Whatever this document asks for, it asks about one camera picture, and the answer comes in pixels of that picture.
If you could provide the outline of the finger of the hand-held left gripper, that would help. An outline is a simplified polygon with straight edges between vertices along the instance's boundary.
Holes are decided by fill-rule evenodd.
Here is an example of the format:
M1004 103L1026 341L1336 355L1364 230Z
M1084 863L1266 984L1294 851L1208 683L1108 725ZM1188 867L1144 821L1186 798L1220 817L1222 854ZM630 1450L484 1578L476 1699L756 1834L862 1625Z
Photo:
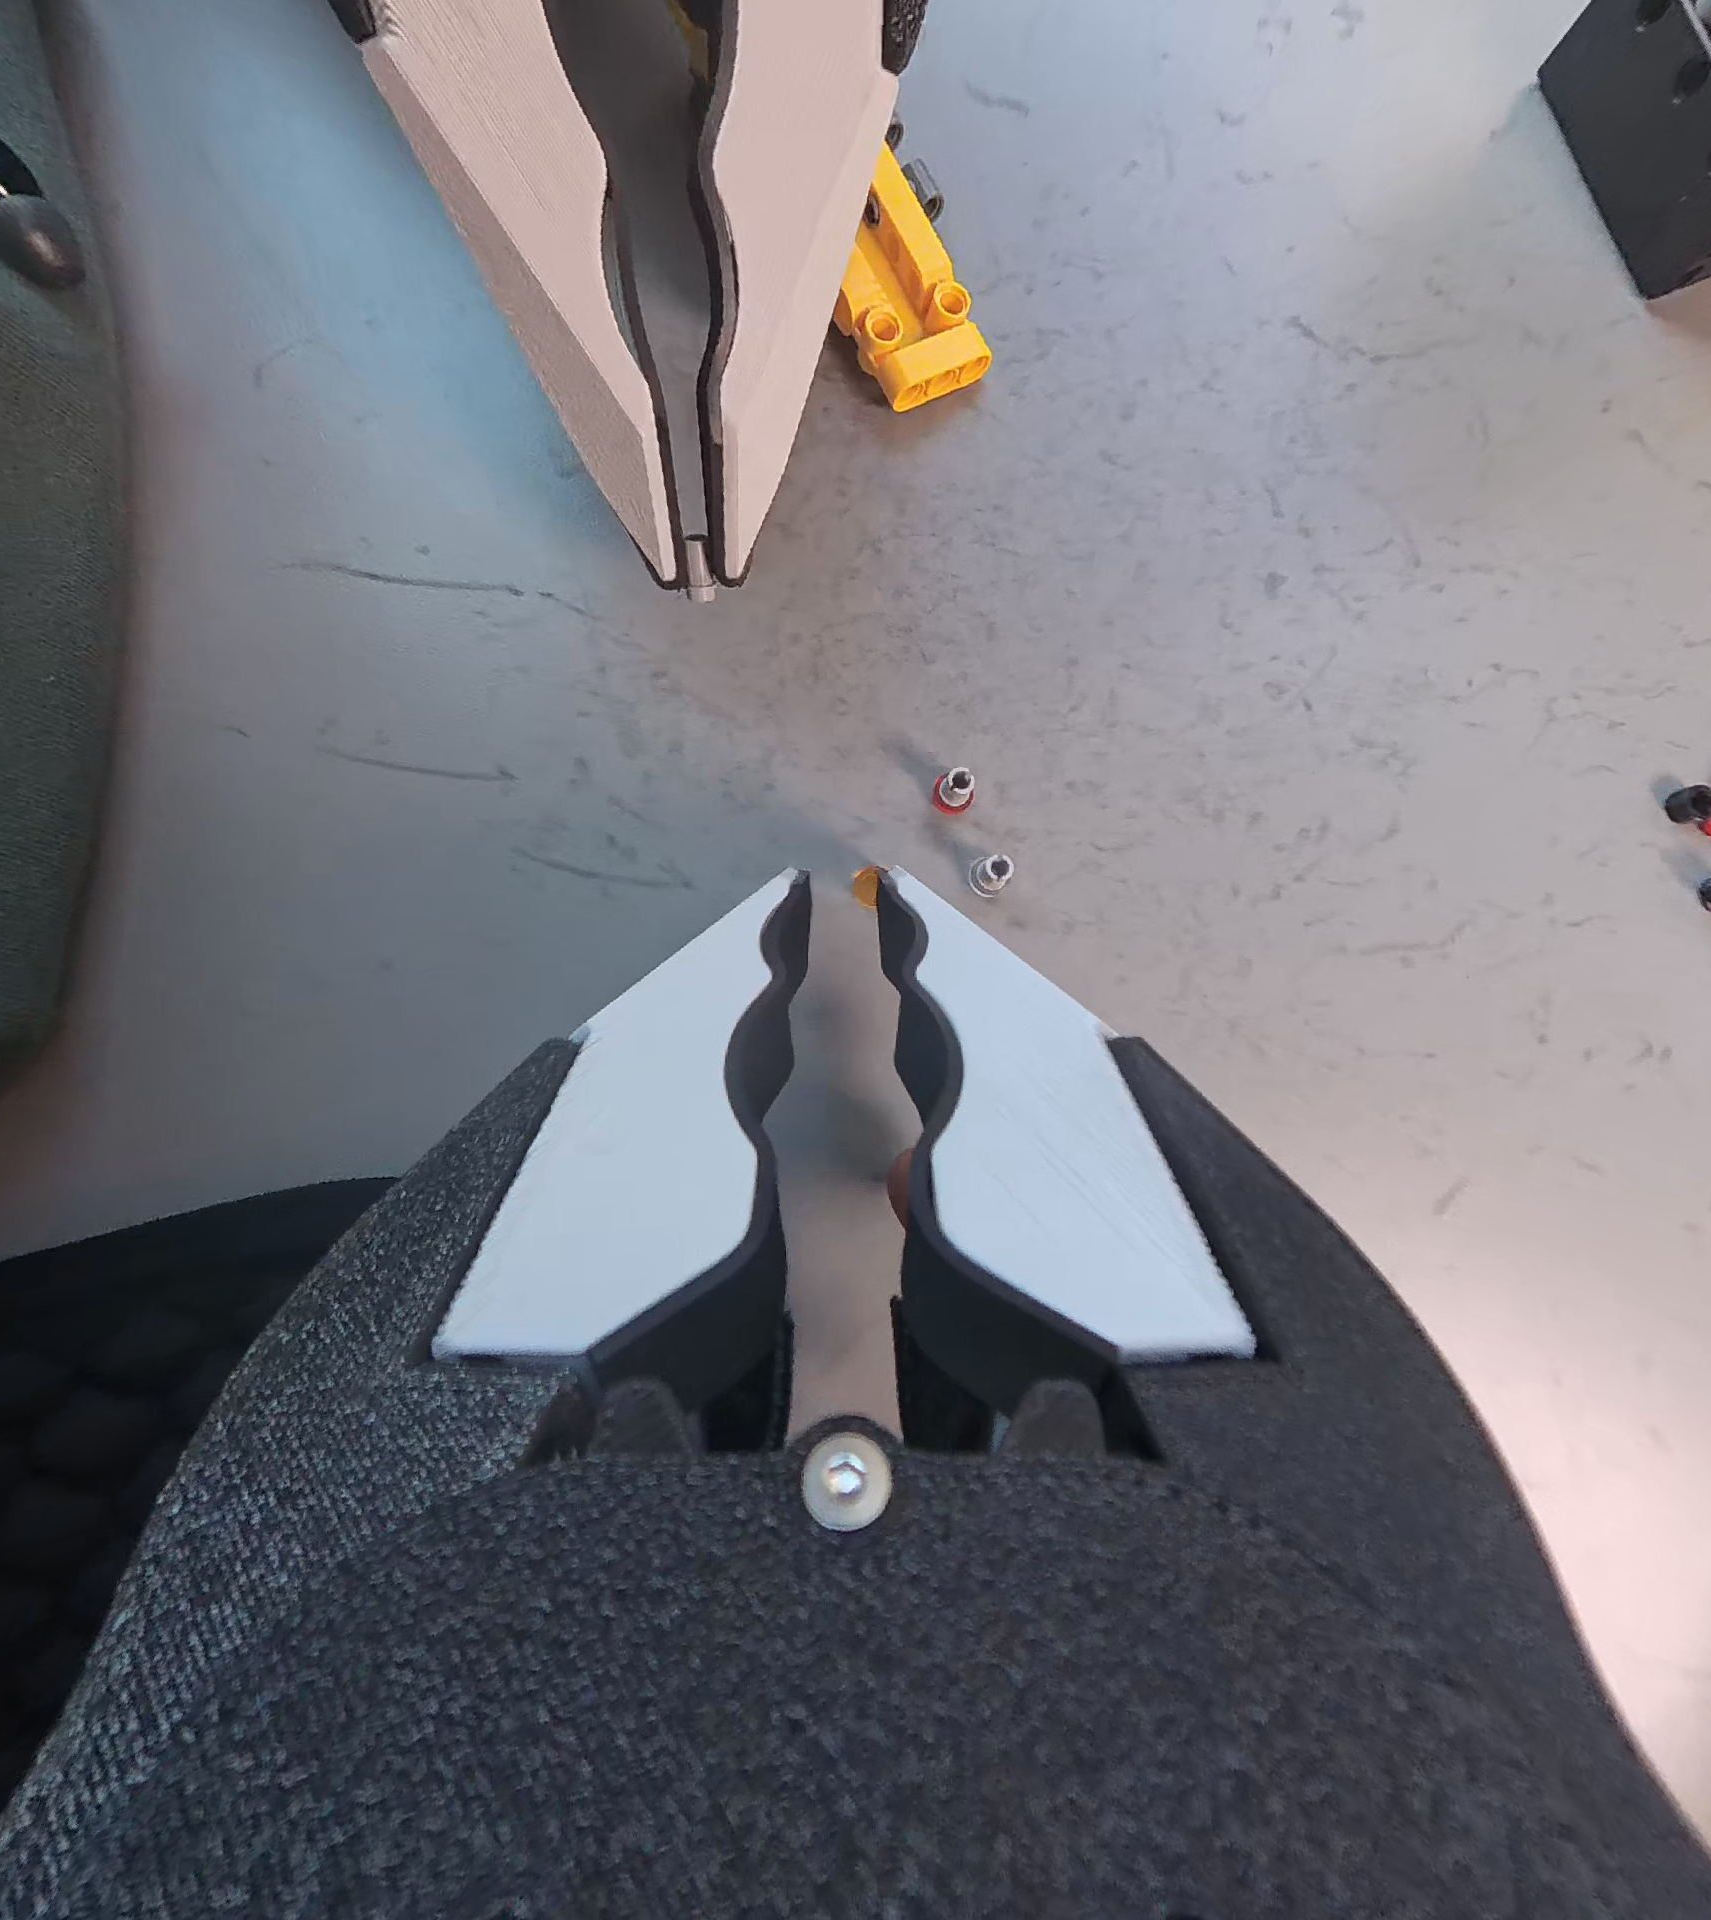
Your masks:
M612 179L542 1L378 1L360 52L590 477L684 583L668 422L614 285Z
M708 558L736 585L792 455L898 78L880 1L726 1L710 49L700 425Z

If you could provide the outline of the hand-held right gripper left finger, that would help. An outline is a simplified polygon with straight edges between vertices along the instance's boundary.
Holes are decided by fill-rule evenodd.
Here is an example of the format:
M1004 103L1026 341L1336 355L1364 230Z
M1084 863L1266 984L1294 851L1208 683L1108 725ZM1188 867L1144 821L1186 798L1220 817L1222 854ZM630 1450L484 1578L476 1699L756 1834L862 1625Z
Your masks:
M438 1361L666 1386L718 1451L792 1405L788 1252L766 1117L794 1069L812 880L788 867L570 1039L432 1338Z

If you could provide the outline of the black mesh cushion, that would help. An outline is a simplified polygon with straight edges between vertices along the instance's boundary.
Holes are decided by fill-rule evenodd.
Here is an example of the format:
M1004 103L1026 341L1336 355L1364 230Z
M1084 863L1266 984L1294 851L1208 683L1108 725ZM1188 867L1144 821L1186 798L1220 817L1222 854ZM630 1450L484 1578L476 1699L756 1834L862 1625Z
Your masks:
M0 1811L212 1399L388 1187L300 1185L0 1260Z

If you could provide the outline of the yellow lego panel piece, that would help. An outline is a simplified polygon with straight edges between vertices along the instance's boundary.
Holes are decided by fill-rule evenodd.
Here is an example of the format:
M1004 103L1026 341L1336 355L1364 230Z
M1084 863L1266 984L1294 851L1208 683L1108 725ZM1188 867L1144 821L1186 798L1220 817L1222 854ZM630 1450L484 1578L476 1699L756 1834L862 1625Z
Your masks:
M698 130L714 97L720 47L722 37L716 69L690 71ZM936 230L944 194L918 159L898 159L900 139L902 123L892 118L832 317L854 341L860 368L904 413L978 382L992 349L970 317L970 294Z

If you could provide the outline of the yellow lego vehicle model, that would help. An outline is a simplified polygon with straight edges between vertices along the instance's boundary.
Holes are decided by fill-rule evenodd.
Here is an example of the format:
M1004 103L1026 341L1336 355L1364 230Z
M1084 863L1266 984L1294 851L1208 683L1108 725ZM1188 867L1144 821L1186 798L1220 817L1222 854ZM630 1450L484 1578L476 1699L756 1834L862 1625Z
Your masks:
M1637 294L1711 278L1711 1L1589 1L1539 93Z

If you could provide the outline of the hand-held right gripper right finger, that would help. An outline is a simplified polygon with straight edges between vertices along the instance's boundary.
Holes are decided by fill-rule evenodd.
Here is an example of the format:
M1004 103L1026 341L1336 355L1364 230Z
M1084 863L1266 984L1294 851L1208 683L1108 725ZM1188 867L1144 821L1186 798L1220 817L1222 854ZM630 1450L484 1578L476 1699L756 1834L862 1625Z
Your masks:
M920 1120L892 1306L908 1445L1154 1453L1126 1372L1244 1361L1256 1331L1114 1029L904 867L876 918Z

